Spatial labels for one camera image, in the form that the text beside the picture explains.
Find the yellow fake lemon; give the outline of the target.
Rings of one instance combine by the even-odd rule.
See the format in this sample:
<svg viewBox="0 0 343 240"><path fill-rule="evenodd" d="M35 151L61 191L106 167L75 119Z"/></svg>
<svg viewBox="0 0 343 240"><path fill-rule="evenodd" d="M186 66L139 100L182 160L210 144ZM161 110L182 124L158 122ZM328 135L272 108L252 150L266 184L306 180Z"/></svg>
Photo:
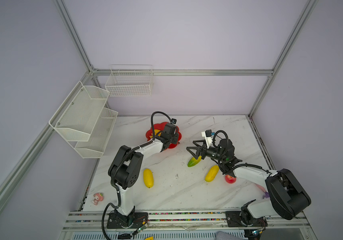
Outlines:
<svg viewBox="0 0 343 240"><path fill-rule="evenodd" d="M152 188L154 185L153 174L150 169L144 169L143 171L143 182L147 188Z"/></svg>

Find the red fake apple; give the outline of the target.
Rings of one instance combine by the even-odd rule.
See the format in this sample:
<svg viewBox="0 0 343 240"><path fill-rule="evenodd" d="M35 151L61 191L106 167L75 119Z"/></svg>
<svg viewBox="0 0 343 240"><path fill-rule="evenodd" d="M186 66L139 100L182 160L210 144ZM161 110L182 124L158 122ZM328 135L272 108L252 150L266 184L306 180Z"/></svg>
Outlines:
<svg viewBox="0 0 343 240"><path fill-rule="evenodd" d="M228 184L234 184L236 181L237 181L237 178L236 177L232 177L230 175L226 175L225 176L225 181L228 183Z"/></svg>

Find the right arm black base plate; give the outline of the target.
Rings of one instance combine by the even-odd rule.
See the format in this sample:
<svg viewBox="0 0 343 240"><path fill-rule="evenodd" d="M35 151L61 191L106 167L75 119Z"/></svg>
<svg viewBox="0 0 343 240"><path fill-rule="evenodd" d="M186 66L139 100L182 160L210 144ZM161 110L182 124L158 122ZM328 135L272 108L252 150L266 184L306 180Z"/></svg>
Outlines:
<svg viewBox="0 0 343 240"><path fill-rule="evenodd" d="M225 212L228 227L266 227L267 221L264 217L254 218L246 211Z"/></svg>

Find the yellow fake banana bunch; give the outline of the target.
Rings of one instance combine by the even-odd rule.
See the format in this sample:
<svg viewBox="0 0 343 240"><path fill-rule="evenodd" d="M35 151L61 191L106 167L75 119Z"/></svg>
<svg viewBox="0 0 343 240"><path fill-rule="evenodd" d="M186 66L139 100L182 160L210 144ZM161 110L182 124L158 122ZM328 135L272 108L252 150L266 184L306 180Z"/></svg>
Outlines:
<svg viewBox="0 0 343 240"><path fill-rule="evenodd" d="M148 139L152 139L153 138L153 134L155 134L157 136L159 132L160 132L160 130L157 130L157 129L155 129L154 132L152 130L149 130L147 132L147 138Z"/></svg>

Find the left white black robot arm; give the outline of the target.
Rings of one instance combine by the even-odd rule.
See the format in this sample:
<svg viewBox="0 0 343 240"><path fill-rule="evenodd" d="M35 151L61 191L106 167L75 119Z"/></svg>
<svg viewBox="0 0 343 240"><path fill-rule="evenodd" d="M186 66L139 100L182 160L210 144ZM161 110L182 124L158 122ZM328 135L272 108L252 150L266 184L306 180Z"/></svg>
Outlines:
<svg viewBox="0 0 343 240"><path fill-rule="evenodd" d="M119 214L127 217L134 211L134 203L129 190L137 181L143 160L161 153L179 141L179 129L173 120L166 123L163 130L153 133L153 138L139 146L121 146L108 170L110 184L117 192Z"/></svg>

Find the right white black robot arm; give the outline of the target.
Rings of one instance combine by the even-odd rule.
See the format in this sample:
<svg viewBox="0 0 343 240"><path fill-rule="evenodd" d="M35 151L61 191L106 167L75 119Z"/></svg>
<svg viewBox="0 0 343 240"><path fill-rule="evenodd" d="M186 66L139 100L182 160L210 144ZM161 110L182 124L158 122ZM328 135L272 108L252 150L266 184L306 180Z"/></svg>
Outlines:
<svg viewBox="0 0 343 240"><path fill-rule="evenodd" d="M208 146L205 140L193 144L186 149L195 159L209 157L224 175L247 180L267 191L267 198L251 200L241 207L241 225L251 226L260 218L274 215L291 220L311 204L310 196L290 170L266 170L243 163L235 156L230 140L222 139L216 146Z"/></svg>

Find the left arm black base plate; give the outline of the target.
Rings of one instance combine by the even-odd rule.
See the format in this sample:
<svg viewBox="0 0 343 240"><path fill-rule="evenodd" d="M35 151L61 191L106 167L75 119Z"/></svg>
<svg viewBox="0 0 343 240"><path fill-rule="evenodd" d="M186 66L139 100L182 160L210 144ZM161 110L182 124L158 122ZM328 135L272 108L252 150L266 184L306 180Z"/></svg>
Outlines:
<svg viewBox="0 0 343 240"><path fill-rule="evenodd" d="M109 213L108 220L106 221L107 229L138 229L144 225L148 220L148 213L134 212L128 216L121 215L113 211Z"/></svg>

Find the yellow fake fruit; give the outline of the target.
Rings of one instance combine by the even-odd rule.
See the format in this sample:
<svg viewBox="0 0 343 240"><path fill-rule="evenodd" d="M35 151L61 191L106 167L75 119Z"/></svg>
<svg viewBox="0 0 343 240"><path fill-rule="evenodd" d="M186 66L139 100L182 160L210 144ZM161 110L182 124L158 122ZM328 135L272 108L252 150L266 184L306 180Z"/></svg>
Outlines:
<svg viewBox="0 0 343 240"><path fill-rule="evenodd" d="M209 169L207 175L205 176L205 181L208 183L212 182L215 179L215 177L217 176L218 172L219 172L219 166L218 165L212 166Z"/></svg>

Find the green yellow fake mango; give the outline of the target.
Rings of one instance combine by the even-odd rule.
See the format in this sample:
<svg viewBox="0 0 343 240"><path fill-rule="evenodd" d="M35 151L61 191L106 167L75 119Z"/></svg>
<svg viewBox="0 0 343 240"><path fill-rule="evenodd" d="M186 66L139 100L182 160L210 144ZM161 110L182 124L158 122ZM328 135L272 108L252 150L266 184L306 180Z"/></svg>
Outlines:
<svg viewBox="0 0 343 240"><path fill-rule="evenodd" d="M191 167L194 167L195 165L197 165L200 161L202 160L202 157L199 156L198 158L191 158L188 162L188 167L191 168Z"/></svg>

